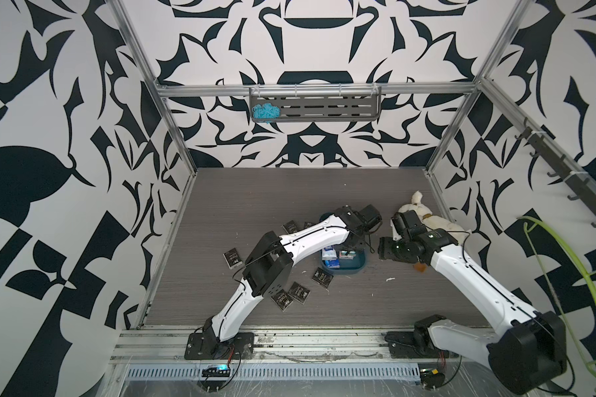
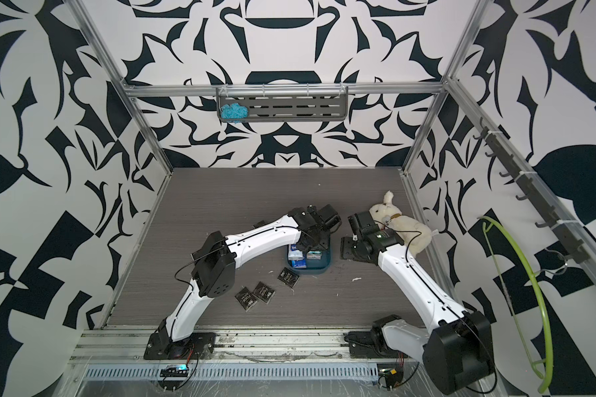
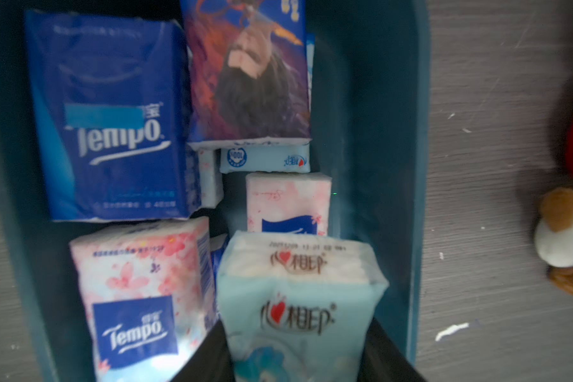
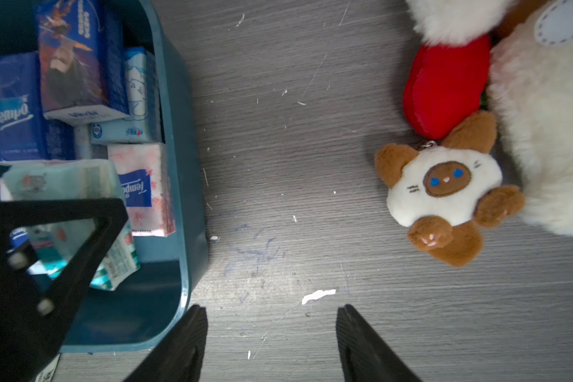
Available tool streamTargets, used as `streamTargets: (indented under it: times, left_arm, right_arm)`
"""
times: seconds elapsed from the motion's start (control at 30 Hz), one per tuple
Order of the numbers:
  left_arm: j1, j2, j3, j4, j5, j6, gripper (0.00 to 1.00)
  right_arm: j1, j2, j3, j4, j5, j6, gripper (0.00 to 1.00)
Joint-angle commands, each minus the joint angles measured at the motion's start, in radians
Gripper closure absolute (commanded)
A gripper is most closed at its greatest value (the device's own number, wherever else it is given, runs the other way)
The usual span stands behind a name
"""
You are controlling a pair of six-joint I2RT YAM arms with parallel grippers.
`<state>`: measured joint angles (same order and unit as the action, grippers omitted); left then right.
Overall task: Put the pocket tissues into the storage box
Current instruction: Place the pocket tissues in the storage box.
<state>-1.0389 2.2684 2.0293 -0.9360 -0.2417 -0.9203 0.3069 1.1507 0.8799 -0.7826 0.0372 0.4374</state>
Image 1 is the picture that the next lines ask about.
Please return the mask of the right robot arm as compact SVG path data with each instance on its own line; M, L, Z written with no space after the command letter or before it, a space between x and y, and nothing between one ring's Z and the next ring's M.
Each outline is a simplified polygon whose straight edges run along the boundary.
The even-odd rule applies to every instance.
M488 368L516 395L534 390L571 369L566 326L541 313L496 281L445 229L430 229L414 211L396 213L394 234L382 238L383 260L430 266L450 281L487 320L490 329L459 325L442 315L415 322L412 347L453 352Z

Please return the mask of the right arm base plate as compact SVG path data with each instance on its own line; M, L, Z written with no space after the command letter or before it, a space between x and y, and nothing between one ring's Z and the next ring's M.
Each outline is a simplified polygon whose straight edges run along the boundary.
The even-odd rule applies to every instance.
M459 356L456 353L442 351L434 348L432 345L427 343L424 345L422 342L415 340L413 331L390 331L384 336L384 342L387 344L391 358L404 359L404 358L428 358L428 359L457 359Z

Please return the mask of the teal plastic storage box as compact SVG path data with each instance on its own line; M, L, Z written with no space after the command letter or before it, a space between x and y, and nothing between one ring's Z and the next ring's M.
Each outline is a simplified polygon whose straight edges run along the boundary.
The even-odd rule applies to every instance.
M361 246L359 248L351 248L351 247L344 246L344 245L334 245L332 247L337 251L337 254L338 254L338 260L340 262L339 269L326 269L324 267L324 261L321 260L321 250L323 248L321 250L319 250L321 267L325 271L329 272L330 274L350 276L350 275L358 274L366 266L366 261L367 261L366 251L363 246ZM341 261L339 259L340 251L352 251L352 250L357 251L357 253L358 253L357 257L353 261Z

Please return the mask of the pink blue Tempo tissue pack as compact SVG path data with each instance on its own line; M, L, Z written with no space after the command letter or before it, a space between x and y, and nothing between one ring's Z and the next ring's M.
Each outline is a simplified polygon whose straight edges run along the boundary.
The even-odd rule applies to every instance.
M337 251L332 246L327 246L321 250L322 261L334 261L338 259Z

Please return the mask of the dark blue Tempo tissue pack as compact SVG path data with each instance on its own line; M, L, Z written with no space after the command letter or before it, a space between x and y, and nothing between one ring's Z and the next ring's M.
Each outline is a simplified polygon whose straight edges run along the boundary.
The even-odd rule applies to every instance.
M326 269L339 269L340 262L338 259L327 259L327 260L324 260L324 267Z

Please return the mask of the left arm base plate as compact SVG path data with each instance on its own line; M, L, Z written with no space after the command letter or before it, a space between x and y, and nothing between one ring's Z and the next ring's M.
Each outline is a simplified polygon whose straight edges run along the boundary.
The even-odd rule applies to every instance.
M250 359L253 355L254 333L240 332L228 342L216 342L201 332L188 337L184 358L187 361L227 360L232 358Z

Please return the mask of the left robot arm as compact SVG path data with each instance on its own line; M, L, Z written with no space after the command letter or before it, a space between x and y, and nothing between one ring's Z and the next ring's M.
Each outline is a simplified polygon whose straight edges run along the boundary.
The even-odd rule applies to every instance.
M382 216L372 205L360 211L343 206L298 232L264 234L245 261L236 291L218 314L205 321L205 347L213 351L232 342L258 303L279 293L300 261L328 246L354 249L365 243L381 223Z

